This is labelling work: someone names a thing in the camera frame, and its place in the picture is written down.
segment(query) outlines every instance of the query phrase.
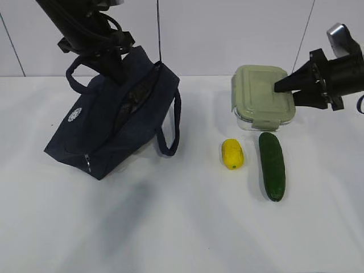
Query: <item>zipper pull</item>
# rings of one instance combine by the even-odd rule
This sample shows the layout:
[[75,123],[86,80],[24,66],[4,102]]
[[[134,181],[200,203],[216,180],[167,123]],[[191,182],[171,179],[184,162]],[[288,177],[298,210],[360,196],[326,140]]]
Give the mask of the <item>zipper pull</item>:
[[88,154],[86,154],[85,159],[87,162],[87,167],[89,168],[89,173],[91,173],[90,156]]

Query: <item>cucumber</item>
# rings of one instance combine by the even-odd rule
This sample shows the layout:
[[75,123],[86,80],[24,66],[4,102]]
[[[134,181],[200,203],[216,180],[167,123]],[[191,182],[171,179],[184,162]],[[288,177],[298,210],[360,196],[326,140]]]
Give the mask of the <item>cucumber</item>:
[[264,187],[270,200],[279,202],[286,189],[286,169],[278,138],[271,133],[259,137]]

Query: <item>navy blue bag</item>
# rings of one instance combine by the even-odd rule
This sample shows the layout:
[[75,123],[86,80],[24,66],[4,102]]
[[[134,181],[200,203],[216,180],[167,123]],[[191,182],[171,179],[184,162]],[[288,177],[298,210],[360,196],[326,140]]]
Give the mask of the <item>navy blue bag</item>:
[[[81,96],[44,151],[99,180],[155,135],[162,154],[173,156],[180,138],[179,78],[162,62],[153,64],[142,47],[123,59],[128,79],[122,86],[101,75],[81,85],[72,77],[81,62],[82,56],[66,72]],[[173,99],[175,140],[168,148],[162,123]]]

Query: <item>white logo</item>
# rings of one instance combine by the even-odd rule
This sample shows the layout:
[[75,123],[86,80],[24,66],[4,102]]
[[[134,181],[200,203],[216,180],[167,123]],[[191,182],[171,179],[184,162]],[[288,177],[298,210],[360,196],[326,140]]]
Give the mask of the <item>white logo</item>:
[[68,122],[74,121],[81,114],[81,111],[82,108],[77,108],[75,111],[73,111],[68,117]]

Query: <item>white wall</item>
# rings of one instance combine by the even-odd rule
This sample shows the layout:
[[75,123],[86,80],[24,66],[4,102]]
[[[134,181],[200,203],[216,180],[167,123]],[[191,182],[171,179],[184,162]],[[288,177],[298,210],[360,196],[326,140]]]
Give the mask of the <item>white wall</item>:
[[312,1],[161,1],[164,61],[180,75],[231,75],[244,64],[291,70]]
[[364,44],[363,10],[363,0],[316,0],[295,70],[309,60],[310,51],[318,48],[329,60],[336,58],[326,35],[335,23],[346,24],[354,40]]
[[[179,75],[230,75],[244,64],[276,65],[291,71],[313,0],[160,0],[163,60]],[[326,30],[346,23],[364,43],[362,0],[316,0],[296,68],[310,50],[334,58]],[[4,17],[27,76],[62,76],[75,55],[57,47],[61,33],[35,0],[1,0]],[[130,30],[150,58],[158,58],[155,0],[125,0],[109,14]],[[0,76],[20,76],[0,26]],[[80,68],[77,75],[91,75]]]
[[[76,55],[63,54],[57,43],[61,33],[35,0],[1,0],[0,10],[27,76],[62,76]],[[158,55],[155,2],[128,0],[110,14],[124,30],[130,30],[152,60]],[[77,75],[89,75],[85,67]]]
[[0,76],[22,76],[22,70],[0,20]]

